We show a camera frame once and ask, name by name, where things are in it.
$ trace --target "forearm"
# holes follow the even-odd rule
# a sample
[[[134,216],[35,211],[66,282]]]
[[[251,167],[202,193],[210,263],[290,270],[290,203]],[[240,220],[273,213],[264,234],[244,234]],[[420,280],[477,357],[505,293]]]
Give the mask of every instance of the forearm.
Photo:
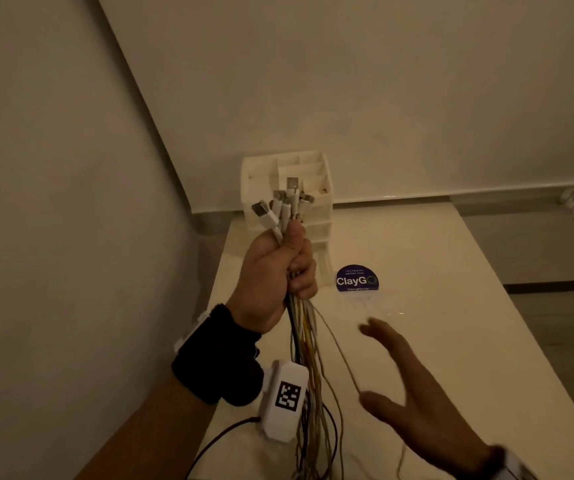
[[[76,480],[184,478],[214,411],[169,375]]]

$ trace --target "table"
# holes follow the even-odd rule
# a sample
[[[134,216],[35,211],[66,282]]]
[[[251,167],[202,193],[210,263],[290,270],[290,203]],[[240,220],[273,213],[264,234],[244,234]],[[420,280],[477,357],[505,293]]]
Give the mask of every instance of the table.
[[[506,444],[539,476],[574,478],[574,404],[451,203],[336,209],[330,256],[338,270],[362,264],[379,277],[378,292],[339,293],[324,287],[313,299],[328,320],[362,389],[403,401],[394,363],[358,323],[374,315],[401,332],[474,430]],[[251,236],[242,216],[231,223],[210,306],[234,289]],[[259,341],[263,366],[289,358],[285,318]],[[360,407],[326,329],[318,338],[325,368],[345,416],[345,478],[390,479],[402,446],[395,432]],[[325,401],[332,405],[331,395]],[[254,416],[221,401],[207,443],[237,420]],[[197,479],[289,479],[292,445],[263,440],[255,425],[230,432],[203,457]],[[415,454],[401,477],[449,478]]]

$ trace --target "person's right hand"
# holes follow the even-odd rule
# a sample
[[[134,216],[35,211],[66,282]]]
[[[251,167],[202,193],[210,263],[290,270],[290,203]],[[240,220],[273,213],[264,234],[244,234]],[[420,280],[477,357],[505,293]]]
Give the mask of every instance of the person's right hand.
[[[456,478],[477,473],[490,457],[491,448],[469,427],[406,339],[376,318],[370,318],[359,329],[387,349],[405,385],[404,406],[375,392],[362,392],[363,408],[394,428],[417,455],[433,466]]]

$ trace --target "black baseboard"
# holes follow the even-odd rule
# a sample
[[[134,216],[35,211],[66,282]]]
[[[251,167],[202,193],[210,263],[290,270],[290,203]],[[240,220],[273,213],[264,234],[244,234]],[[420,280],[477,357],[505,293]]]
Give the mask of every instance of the black baseboard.
[[[504,285],[508,294],[561,293],[574,291],[574,281],[554,281],[549,283],[518,283]]]

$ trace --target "qr code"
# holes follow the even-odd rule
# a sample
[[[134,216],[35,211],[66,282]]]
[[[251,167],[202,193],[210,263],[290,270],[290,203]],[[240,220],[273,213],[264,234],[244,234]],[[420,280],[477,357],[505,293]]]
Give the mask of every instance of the qr code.
[[[276,397],[276,406],[290,411],[296,411],[298,398],[300,397],[300,386],[294,386],[289,382],[281,381],[278,387],[278,397]]]

